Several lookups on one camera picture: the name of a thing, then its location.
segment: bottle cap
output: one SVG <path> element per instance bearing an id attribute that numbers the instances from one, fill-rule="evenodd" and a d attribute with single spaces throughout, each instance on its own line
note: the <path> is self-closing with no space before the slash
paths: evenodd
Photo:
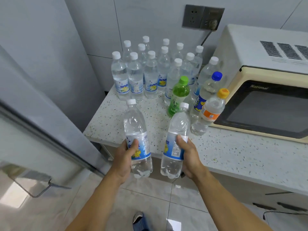
<path id="1" fill-rule="evenodd" d="M 162 47 L 161 47 L 161 52 L 162 52 L 163 54 L 168 53 L 168 47 L 167 47 L 167 46 L 162 46 Z"/>
<path id="2" fill-rule="evenodd" d="M 222 78 L 222 73 L 215 71 L 212 75 L 212 80 L 214 81 L 220 81 Z"/>
<path id="3" fill-rule="evenodd" d="M 145 45 L 144 44 L 138 44 L 138 50 L 144 51 L 145 50 Z"/>
<path id="4" fill-rule="evenodd" d="M 182 65 L 182 59 L 181 58 L 176 58 L 174 59 L 175 66 L 181 66 Z"/>
<path id="5" fill-rule="evenodd" d="M 183 43 L 177 43 L 177 44 L 176 44 L 176 48 L 177 48 L 178 50 L 182 50 L 183 47 L 184 47 L 184 44 L 183 44 Z"/>
<path id="6" fill-rule="evenodd" d="M 154 59 L 155 58 L 155 52 L 154 51 L 148 51 L 149 58 Z"/>
<path id="7" fill-rule="evenodd" d="M 211 57 L 210 64 L 217 65 L 218 61 L 219 61 L 218 57 Z"/>
<path id="8" fill-rule="evenodd" d="M 132 104 L 136 104 L 136 100 L 135 99 L 129 99 L 126 101 L 127 105 L 132 105 Z"/>
<path id="9" fill-rule="evenodd" d="M 169 39 L 167 38 L 163 39 L 163 45 L 169 45 L 169 42 L 170 42 Z"/>
<path id="10" fill-rule="evenodd" d="M 187 76 L 181 76 L 179 84 L 187 85 L 188 84 L 188 77 Z"/>
<path id="11" fill-rule="evenodd" d="M 148 43 L 150 41 L 150 38 L 148 36 L 143 36 L 143 42 Z"/>
<path id="12" fill-rule="evenodd" d="M 180 104 L 180 108 L 187 108 L 188 109 L 188 107 L 189 107 L 189 104 L 187 104 L 187 103 L 182 102 Z"/>
<path id="13" fill-rule="evenodd" d="M 195 55 L 193 53 L 187 53 L 186 55 L 186 59 L 188 61 L 192 61 L 194 59 Z"/>
<path id="14" fill-rule="evenodd" d="M 197 53 L 202 53 L 202 52 L 203 52 L 203 46 L 198 45 L 198 46 L 196 47 L 196 52 L 197 52 Z"/>
<path id="15" fill-rule="evenodd" d="M 126 48 L 132 46 L 131 41 L 130 41 L 130 40 L 125 40 L 125 41 L 124 41 L 124 46 L 125 46 Z"/>
<path id="16" fill-rule="evenodd" d="M 226 99 L 228 97 L 228 95 L 230 94 L 229 90 L 226 89 L 226 88 L 221 88 L 219 89 L 218 93 L 217 93 L 217 96 L 220 98 L 220 99 Z"/>
<path id="17" fill-rule="evenodd" d="M 137 60 L 138 59 L 138 54 L 136 52 L 131 52 L 129 55 L 131 56 L 131 60 Z"/>
<path id="18" fill-rule="evenodd" d="M 118 51 L 112 52 L 112 58 L 115 59 L 115 60 L 120 59 L 121 58 L 120 52 L 118 52 Z"/>

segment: bottle with orange cap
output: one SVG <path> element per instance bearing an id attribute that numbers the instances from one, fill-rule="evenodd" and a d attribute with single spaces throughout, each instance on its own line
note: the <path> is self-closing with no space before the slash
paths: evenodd
<path id="1" fill-rule="evenodd" d="M 195 135 L 203 135 L 225 109 L 225 99 L 230 94 L 226 88 L 221 88 L 217 94 L 212 95 L 203 105 L 197 122 L 191 125 L 190 130 Z"/>

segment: white bottle cap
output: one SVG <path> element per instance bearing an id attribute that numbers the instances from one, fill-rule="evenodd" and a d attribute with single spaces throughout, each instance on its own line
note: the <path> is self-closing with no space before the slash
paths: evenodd
<path id="1" fill-rule="evenodd" d="M 202 53 L 202 52 L 203 52 L 203 46 L 198 45 L 198 46 L 196 47 L 196 52 L 197 52 L 197 53 Z"/>
<path id="2" fill-rule="evenodd" d="M 132 52 L 129 55 L 131 56 L 131 60 L 137 60 L 138 59 L 138 54 L 136 52 Z"/>
<path id="3" fill-rule="evenodd" d="M 167 46 L 162 46 L 162 47 L 161 47 L 161 52 L 162 52 L 163 54 L 168 53 L 168 47 L 167 47 Z"/>
<path id="4" fill-rule="evenodd" d="M 125 46 L 126 48 L 132 46 L 131 41 L 130 41 L 130 40 L 125 40 L 125 41 L 124 41 L 124 46 Z"/>
<path id="5" fill-rule="evenodd" d="M 210 59 L 210 63 L 212 65 L 217 65 L 218 61 L 219 61 L 218 57 L 211 57 Z"/>
<path id="6" fill-rule="evenodd" d="M 187 103 L 182 102 L 180 104 L 180 108 L 187 108 L 188 109 L 188 107 L 189 107 L 189 104 L 187 104 Z"/>
<path id="7" fill-rule="evenodd" d="M 183 43 L 177 43 L 177 44 L 176 44 L 176 48 L 177 48 L 178 50 L 182 50 L 183 47 L 184 47 L 184 44 L 183 44 Z"/>
<path id="8" fill-rule="evenodd" d="M 126 101 L 127 105 L 132 105 L 132 104 L 136 104 L 136 100 L 135 99 L 129 99 Z"/>
<path id="9" fill-rule="evenodd" d="M 145 50 L 145 45 L 144 44 L 138 44 L 138 50 L 144 51 Z"/>
<path id="10" fill-rule="evenodd" d="M 169 39 L 165 38 L 163 39 L 163 45 L 169 45 Z"/>
<path id="11" fill-rule="evenodd" d="M 112 58 L 115 59 L 115 60 L 120 59 L 121 58 L 120 52 L 118 52 L 118 51 L 112 52 Z"/>
<path id="12" fill-rule="evenodd" d="M 149 58 L 154 59 L 155 58 L 155 52 L 154 51 L 148 51 Z"/>
<path id="13" fill-rule="evenodd" d="M 186 55 L 186 59 L 188 61 L 192 61 L 194 59 L 195 55 L 193 53 L 187 53 Z"/>
<path id="14" fill-rule="evenodd" d="M 176 58 L 174 59 L 175 66 L 181 66 L 182 65 L 182 59 L 181 58 Z"/>
<path id="15" fill-rule="evenodd" d="M 143 42 L 148 43 L 150 41 L 150 38 L 148 36 L 143 36 Z"/>

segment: hand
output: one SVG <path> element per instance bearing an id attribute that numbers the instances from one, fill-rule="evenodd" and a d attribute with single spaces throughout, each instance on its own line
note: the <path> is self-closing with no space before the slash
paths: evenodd
<path id="1" fill-rule="evenodd" d="M 209 171 L 200 161 L 198 151 L 196 146 L 190 139 L 185 142 L 181 135 L 176 137 L 176 143 L 184 149 L 184 162 L 183 162 L 183 172 L 192 180 L 197 179 L 197 177 L 204 172 Z"/>
<path id="2" fill-rule="evenodd" d="M 115 152 L 113 164 L 108 174 L 116 177 L 120 184 L 123 184 L 131 172 L 132 155 L 138 150 L 138 140 L 134 139 L 132 146 L 127 149 L 126 140 L 124 140 Z"/>

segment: yellow bottle cap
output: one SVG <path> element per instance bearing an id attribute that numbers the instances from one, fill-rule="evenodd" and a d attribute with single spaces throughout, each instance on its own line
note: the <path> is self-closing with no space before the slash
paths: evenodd
<path id="1" fill-rule="evenodd" d="M 217 96 L 220 98 L 220 99 L 226 99 L 228 97 L 228 95 L 230 94 L 229 90 L 226 89 L 226 88 L 221 88 L 219 89 L 218 93 L 217 93 Z"/>

